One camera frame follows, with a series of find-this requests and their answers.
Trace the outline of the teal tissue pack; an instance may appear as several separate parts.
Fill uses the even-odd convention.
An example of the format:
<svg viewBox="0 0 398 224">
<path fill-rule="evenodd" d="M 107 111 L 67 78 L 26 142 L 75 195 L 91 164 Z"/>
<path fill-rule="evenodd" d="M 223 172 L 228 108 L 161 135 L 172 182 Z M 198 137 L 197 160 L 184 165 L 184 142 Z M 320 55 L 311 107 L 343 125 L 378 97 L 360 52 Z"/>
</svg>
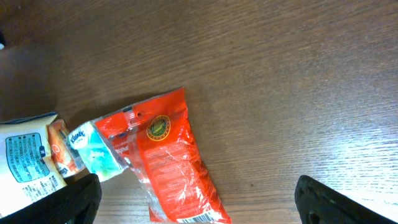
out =
<svg viewBox="0 0 398 224">
<path fill-rule="evenodd" d="M 94 122 L 81 124 L 68 135 L 72 149 L 77 150 L 91 174 L 105 182 L 127 168 L 127 162 L 113 149 L 111 143 L 100 133 Z"/>
</svg>

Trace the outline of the red snack bag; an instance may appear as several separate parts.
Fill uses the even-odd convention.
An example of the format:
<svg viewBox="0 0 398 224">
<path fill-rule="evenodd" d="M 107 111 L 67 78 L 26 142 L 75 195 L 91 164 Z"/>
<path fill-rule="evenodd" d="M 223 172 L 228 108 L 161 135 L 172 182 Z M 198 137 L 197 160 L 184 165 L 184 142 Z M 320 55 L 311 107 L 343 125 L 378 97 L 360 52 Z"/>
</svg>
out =
<svg viewBox="0 0 398 224">
<path fill-rule="evenodd" d="M 232 222 L 200 157 L 184 88 L 134 103 L 94 124 L 141 183 L 152 222 Z"/>
</svg>

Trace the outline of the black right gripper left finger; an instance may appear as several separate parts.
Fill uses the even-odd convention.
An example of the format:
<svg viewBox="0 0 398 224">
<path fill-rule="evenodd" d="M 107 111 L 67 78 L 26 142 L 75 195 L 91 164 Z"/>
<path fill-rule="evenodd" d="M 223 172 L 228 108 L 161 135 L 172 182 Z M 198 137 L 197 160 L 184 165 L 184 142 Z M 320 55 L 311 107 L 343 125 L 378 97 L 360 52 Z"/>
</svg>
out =
<svg viewBox="0 0 398 224">
<path fill-rule="evenodd" d="M 97 175 L 88 174 L 37 202 L 4 218 L 4 224 L 94 222 L 102 197 Z"/>
</svg>

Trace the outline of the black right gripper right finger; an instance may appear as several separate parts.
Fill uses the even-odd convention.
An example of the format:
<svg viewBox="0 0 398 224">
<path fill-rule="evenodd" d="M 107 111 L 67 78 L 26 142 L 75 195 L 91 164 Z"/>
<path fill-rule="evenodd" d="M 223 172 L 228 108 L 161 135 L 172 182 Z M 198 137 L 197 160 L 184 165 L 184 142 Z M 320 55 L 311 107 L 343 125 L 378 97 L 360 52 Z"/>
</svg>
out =
<svg viewBox="0 0 398 224">
<path fill-rule="evenodd" d="M 302 223 L 397 224 L 307 175 L 299 177 L 294 198 Z"/>
</svg>

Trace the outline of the yellow snack bag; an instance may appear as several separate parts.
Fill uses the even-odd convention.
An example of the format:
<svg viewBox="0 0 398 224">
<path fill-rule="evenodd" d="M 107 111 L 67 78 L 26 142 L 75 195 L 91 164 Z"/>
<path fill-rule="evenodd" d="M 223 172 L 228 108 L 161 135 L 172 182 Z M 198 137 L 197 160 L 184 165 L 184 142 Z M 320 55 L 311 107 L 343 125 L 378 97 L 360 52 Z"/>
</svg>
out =
<svg viewBox="0 0 398 224">
<path fill-rule="evenodd" d="M 1 217 L 62 189 L 67 184 L 51 157 L 50 112 L 1 123 Z"/>
</svg>

